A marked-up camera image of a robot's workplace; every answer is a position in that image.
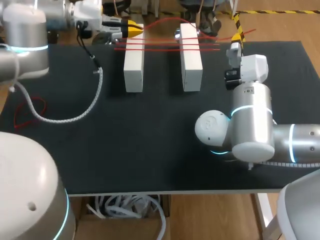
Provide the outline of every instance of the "black table mat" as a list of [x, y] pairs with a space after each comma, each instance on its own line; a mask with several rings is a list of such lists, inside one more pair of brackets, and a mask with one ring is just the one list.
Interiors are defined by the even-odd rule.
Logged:
[[[224, 85], [229, 46], [201, 53], [201, 91], [189, 93], [183, 92], [179, 52], [146, 52], [143, 93], [126, 93], [125, 53], [90, 47], [104, 69], [91, 114], [72, 124], [37, 122], [14, 129], [15, 110], [24, 101], [16, 92], [5, 104], [0, 130], [43, 145], [69, 194], [283, 188], [314, 169], [257, 165], [248, 171], [242, 162], [221, 162], [195, 136], [202, 113], [232, 110], [232, 92]], [[267, 56], [265, 84], [278, 124], [320, 123], [320, 81], [300, 42], [249, 42], [244, 50]], [[52, 45], [49, 51], [49, 74], [22, 83], [32, 97], [46, 101], [45, 117], [75, 117], [91, 103], [98, 75], [79, 47]]]

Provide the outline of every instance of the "red cable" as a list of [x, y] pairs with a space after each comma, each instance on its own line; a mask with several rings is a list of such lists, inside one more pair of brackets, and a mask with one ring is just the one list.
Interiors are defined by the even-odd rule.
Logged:
[[[254, 31], [256, 31], [257, 29], [251, 29], [249, 31], [245, 31], [243, 34], [246, 35], [246, 34], [249, 34], [249, 33], [252, 33]], [[212, 39], [214, 38], [214, 36], [199, 36], [199, 37], [186, 37], [186, 38], [182, 38], [183, 40], [189, 40], [189, 39]], [[224, 37], [224, 38], [216, 38], [218, 41], [224, 41], [224, 40], [230, 40], [232, 39], [233, 36], [229, 36], [229, 37]], [[145, 40], [145, 41], [150, 41], [150, 42], [163, 42], [163, 41], [174, 41], [174, 39], [172, 38], [130, 38], [130, 40]]]
[[167, 47], [177, 47], [177, 46], [219, 46], [220, 44], [216, 43], [127, 43], [127, 42], [117, 42], [115, 45], [146, 45], [146, 46], [167, 46]]
[[220, 51], [218, 48], [206, 48], [206, 49], [126, 49], [126, 48], [114, 48], [116, 51], [145, 51], [145, 52], [181, 52], [181, 51], [200, 51], [211, 52]]
[[[41, 97], [31, 97], [31, 100], [34, 100], [34, 101], [35, 101], [35, 100], [39, 100], [39, 101], [43, 102], [43, 109], [42, 109], [42, 111], [41, 111], [40, 114], [39, 114], [40, 116], [42, 116], [42, 115], [45, 113], [46, 109], [47, 109], [46, 101], [43, 100]], [[26, 103], [26, 102], [21, 103], [21, 104], [16, 108], [16, 110], [15, 110], [15, 112], [14, 112], [14, 116], [13, 116], [13, 127], [14, 127], [15, 129], [25, 127], [25, 126], [27, 126], [27, 125], [29, 125], [29, 124], [32, 124], [32, 123], [34, 123], [34, 122], [37, 121], [37, 119], [33, 119], [33, 120], [30, 120], [30, 121], [23, 122], [23, 123], [21, 123], [21, 124], [17, 124], [17, 115], [18, 115], [18, 112], [20, 111], [20, 109], [21, 109], [24, 105], [27, 105], [27, 103]]]
[[[157, 20], [157, 21], [149, 24], [148, 26], [145, 26], [145, 27], [144, 27], [144, 30], [147, 30], [147, 29], [149, 29], [149, 28], [151, 28], [151, 27], [153, 27], [153, 26], [155, 26], [155, 25], [157, 25], [157, 24], [159, 24], [159, 23], [166, 22], [166, 21], [169, 21], [169, 20], [179, 20], [179, 21], [182, 21], [182, 22], [184, 22], [184, 23], [190, 24], [192, 27], [194, 27], [195, 29], [197, 29], [197, 27], [194, 26], [191, 22], [189, 22], [189, 21], [187, 21], [187, 20], [185, 20], [185, 19], [183, 19], [183, 18], [181, 18], [181, 17], [178, 17], [178, 16], [172, 16], [172, 17], [166, 17], [166, 18], [163, 18], [163, 19], [159, 19], [159, 20]], [[256, 30], [256, 29], [254, 28], [254, 29], [251, 29], [251, 30], [249, 30], [249, 31], [244, 32], [243, 34], [245, 35], [245, 34], [248, 34], [248, 33], [253, 32], [253, 31], [255, 31], [255, 30]], [[206, 39], [214, 39], [214, 40], [220, 40], [220, 41], [232, 39], [232, 36], [231, 36], [231, 37], [225, 37], [225, 38], [218, 38], [218, 37], [214, 37], [214, 36], [209, 36], [209, 35], [205, 34], [205, 33], [202, 32], [202, 31], [200, 31], [200, 33], [201, 33], [202, 35], [204, 35], [204, 38], [206, 38]], [[131, 39], [136, 39], [136, 40], [148, 40], [148, 39], [146, 39], [146, 38], [131, 38]], [[192, 38], [189, 37], [189, 38], [182, 38], [182, 39], [199, 39], [199, 37], [192, 37]]]

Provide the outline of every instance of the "yellow and black tape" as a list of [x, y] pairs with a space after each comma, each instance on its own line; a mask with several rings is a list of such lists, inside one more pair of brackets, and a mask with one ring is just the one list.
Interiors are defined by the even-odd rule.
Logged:
[[238, 31], [238, 34], [240, 35], [240, 38], [241, 38], [241, 46], [242, 46], [242, 48], [243, 48], [243, 42], [245, 42], [246, 39], [245, 39], [244, 30], [242, 29], [242, 26], [241, 26], [241, 24], [240, 24], [240, 19], [239, 19], [239, 14], [238, 14], [238, 13], [236, 13], [236, 14], [233, 16], [233, 20], [234, 20], [236, 29], [237, 29], [237, 31]]
[[[216, 14], [228, 14], [230, 11], [215, 11]], [[272, 10], [247, 10], [236, 11], [236, 14], [320, 14], [320, 10], [286, 10], [286, 11], [272, 11]]]
[[[231, 15], [231, 11], [214, 11], [216, 14], [227, 14]], [[131, 14], [142, 14], [141, 11], [130, 11]], [[273, 11], [273, 10], [245, 10], [236, 11], [236, 14], [320, 14], [320, 10], [285, 10], [285, 11]], [[169, 12], [162, 11], [159, 15], [170, 15], [170, 16], [180, 16], [182, 12]]]

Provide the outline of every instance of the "coiled white cable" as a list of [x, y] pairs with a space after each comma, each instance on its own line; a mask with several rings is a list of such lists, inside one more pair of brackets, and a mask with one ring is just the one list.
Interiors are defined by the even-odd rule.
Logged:
[[[20, 82], [18, 82], [18, 77], [19, 77], [19, 72], [20, 72], [20, 64], [19, 64], [19, 59], [18, 59], [17, 53], [15, 51], [13, 51], [13, 49], [8, 44], [0, 43], [0, 46], [5, 46], [8, 50], [10, 50], [12, 52], [12, 54], [14, 55], [14, 58], [15, 58], [15, 74], [14, 74], [14, 79], [12, 80], [12, 86], [9, 88], [10, 92], [15, 91], [15, 86], [19, 87], [19, 89], [23, 93], [23, 95], [28, 103], [28, 106], [29, 106], [32, 114], [38, 120], [46, 122], [46, 123], [50, 123], [50, 124], [73, 123], [73, 122], [76, 122], [80, 119], [83, 119], [85, 116], [87, 116], [91, 112], [91, 110], [94, 108], [94, 106], [96, 105], [98, 98], [100, 96], [100, 93], [101, 93], [103, 80], [104, 80], [104, 71], [103, 71], [102, 67], [100, 67], [100, 66], [98, 67], [99, 83], [98, 83], [98, 87], [97, 87], [94, 99], [93, 99], [92, 103], [90, 104], [90, 106], [87, 108], [87, 110], [85, 110], [81, 115], [73, 117], [73, 118], [69, 118], [69, 119], [63, 119], [63, 120], [48, 119], [48, 118], [45, 118], [45, 117], [39, 115], [34, 108], [34, 105], [33, 105], [32, 100], [28, 94], [28, 91]], [[94, 55], [90, 54], [90, 58], [93, 61], [95, 61]]]
[[[138, 212], [133, 211], [133, 206], [138, 202], [143, 202], [143, 208], [140, 209]], [[106, 218], [137, 218], [141, 219], [146, 216], [146, 212], [150, 207], [150, 203], [153, 203], [156, 208], [159, 210], [160, 217], [161, 217], [161, 230], [158, 234], [156, 240], [161, 240], [166, 232], [166, 217], [165, 213], [160, 204], [160, 196], [158, 195], [158, 201], [148, 195], [118, 195], [118, 196], [110, 196], [106, 202], [104, 203], [104, 196], [96, 196], [94, 199], [94, 207], [91, 207], [87, 204], [87, 208], [93, 212], [96, 216], [100, 219]], [[104, 207], [107, 216], [101, 213], [101, 208]]]
[[289, 163], [289, 162], [276, 162], [276, 161], [264, 161], [258, 162], [258, 164], [286, 167], [286, 168], [298, 168], [298, 169], [309, 169], [309, 168], [320, 168], [320, 163]]
[[98, 73], [99, 73], [99, 83], [98, 83], [98, 87], [97, 87], [97, 90], [96, 90], [96, 93], [95, 93], [95, 97], [92, 101], [92, 103], [90, 104], [90, 106], [88, 107], [87, 110], [85, 110], [81, 115], [79, 116], [76, 116], [76, 117], [73, 117], [73, 118], [69, 118], [69, 119], [63, 119], [63, 120], [55, 120], [55, 119], [47, 119], [43, 116], [40, 116], [37, 111], [35, 110], [34, 108], [34, 105], [32, 103], [32, 100], [28, 94], [28, 91], [26, 90], [26, 88], [20, 83], [20, 82], [17, 82], [15, 85], [17, 87], [19, 87], [19, 89], [21, 90], [21, 92], [23, 93], [27, 103], [28, 103], [28, 106], [32, 112], [32, 114], [40, 121], [43, 121], [43, 122], [46, 122], [46, 123], [50, 123], [50, 124], [67, 124], [67, 123], [72, 123], [72, 122], [75, 122], [75, 121], [78, 121], [80, 119], [83, 119], [85, 116], [88, 115], [88, 113], [91, 112], [91, 110], [94, 108], [94, 106], [96, 105], [97, 101], [98, 101], [98, 98], [100, 96], [100, 93], [101, 93], [101, 89], [102, 89], [102, 85], [103, 85], [103, 80], [104, 80], [104, 72], [103, 72], [103, 69], [102, 67], [99, 67], [98, 68]]

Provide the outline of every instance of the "white foam block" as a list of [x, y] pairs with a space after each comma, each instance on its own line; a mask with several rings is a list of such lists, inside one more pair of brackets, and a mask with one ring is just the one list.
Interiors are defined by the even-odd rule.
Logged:
[[124, 59], [124, 81], [125, 89], [127, 93], [141, 93], [143, 91], [144, 85], [144, 59], [145, 59], [145, 45], [144, 40], [134, 40], [144, 39], [145, 34], [142, 33], [133, 38], [128, 38], [126, 40], [126, 49], [139, 49], [139, 50], [126, 50]]
[[203, 67], [201, 61], [201, 54], [199, 51], [199, 41], [198, 39], [185, 39], [198, 37], [197, 29], [193, 26], [191, 26], [189, 23], [181, 23], [180, 25], [179, 42], [180, 44], [184, 44], [180, 46], [180, 49], [182, 50], [180, 52], [180, 56], [182, 84], [185, 92], [200, 91], [202, 80]]

